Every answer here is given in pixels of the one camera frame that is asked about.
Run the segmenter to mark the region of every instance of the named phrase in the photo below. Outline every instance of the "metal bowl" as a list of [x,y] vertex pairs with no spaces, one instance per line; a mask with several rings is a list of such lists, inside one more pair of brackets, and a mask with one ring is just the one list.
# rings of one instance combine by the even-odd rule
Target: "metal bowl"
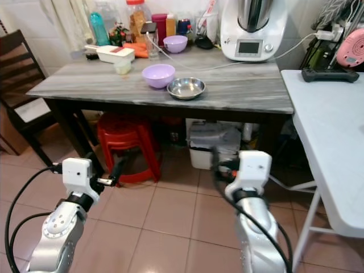
[[177,78],[168,84],[167,91],[180,100],[192,100],[205,91],[205,83],[197,78]]

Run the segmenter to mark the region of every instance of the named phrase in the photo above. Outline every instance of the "blue bottle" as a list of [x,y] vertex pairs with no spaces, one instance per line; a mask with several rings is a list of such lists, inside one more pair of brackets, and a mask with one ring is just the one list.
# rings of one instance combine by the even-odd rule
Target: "blue bottle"
[[92,25],[93,32],[95,33],[96,44],[98,46],[106,46],[110,44],[102,16],[99,13],[91,13],[90,23]]

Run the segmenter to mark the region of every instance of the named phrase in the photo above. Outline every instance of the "purple bowl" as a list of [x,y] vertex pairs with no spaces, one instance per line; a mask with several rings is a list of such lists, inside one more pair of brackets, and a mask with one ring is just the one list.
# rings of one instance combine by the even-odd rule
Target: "purple bowl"
[[170,53],[180,53],[187,46],[187,37],[182,35],[169,36],[163,39],[164,48]]
[[164,88],[175,78],[175,68],[169,64],[154,64],[142,71],[145,81],[154,88]]

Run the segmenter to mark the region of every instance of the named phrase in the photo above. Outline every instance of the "gray marble tabletop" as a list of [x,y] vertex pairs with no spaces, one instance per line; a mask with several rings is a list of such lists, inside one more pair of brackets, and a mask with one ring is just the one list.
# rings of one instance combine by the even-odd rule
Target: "gray marble tabletop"
[[[187,48],[174,59],[194,69],[232,63],[218,49]],[[142,78],[142,70],[156,63],[171,64],[176,77],[197,77],[206,92],[191,101],[172,98],[166,89],[154,89]],[[213,70],[193,71],[160,53],[160,60],[136,59],[129,74],[116,74],[112,64],[82,60],[70,63],[27,94],[62,100],[112,102],[195,109],[292,114],[293,106],[275,61],[235,64]]]

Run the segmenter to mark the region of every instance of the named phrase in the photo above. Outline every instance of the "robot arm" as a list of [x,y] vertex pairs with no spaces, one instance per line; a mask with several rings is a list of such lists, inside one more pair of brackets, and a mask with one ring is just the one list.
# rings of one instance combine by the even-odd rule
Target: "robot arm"
[[[217,151],[213,157],[214,175],[217,179],[221,180],[223,177],[219,166],[237,171],[236,178],[225,188],[225,196],[256,219],[276,241],[278,225],[261,198],[270,173],[270,155],[261,151],[241,151],[238,160],[224,163],[218,162]],[[236,231],[241,242],[244,273],[286,272],[286,266],[277,249],[260,228],[242,213],[237,214]]]
[[75,247],[84,231],[87,212],[100,199],[104,186],[115,186],[125,160],[115,166],[109,179],[92,177],[92,161],[69,158],[62,162],[63,184],[69,197],[44,221],[42,237],[26,272],[65,273],[73,261]]

